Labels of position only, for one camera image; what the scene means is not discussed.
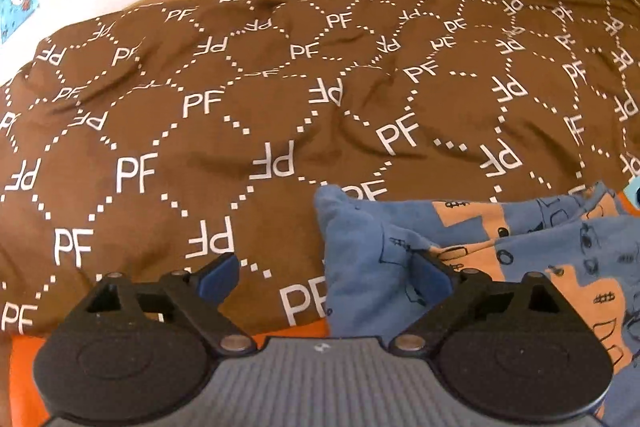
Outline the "blue pants orange trucks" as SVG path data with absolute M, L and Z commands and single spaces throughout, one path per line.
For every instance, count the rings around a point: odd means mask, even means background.
M 354 199 L 336 186 L 314 198 L 324 242 L 326 315 L 334 336 L 392 340 L 432 307 L 410 280 L 424 251 L 495 281 L 541 272 L 608 350 L 614 378 L 603 418 L 639 421 L 639 208 L 596 184 L 525 202 Z

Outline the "brown PF patterned blanket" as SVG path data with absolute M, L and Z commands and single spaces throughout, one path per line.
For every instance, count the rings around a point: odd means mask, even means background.
M 463 202 L 639 169 L 639 0 L 186 0 L 68 26 L 1 89 L 1 330 L 225 253 L 227 312 L 320 317 L 312 198 Z

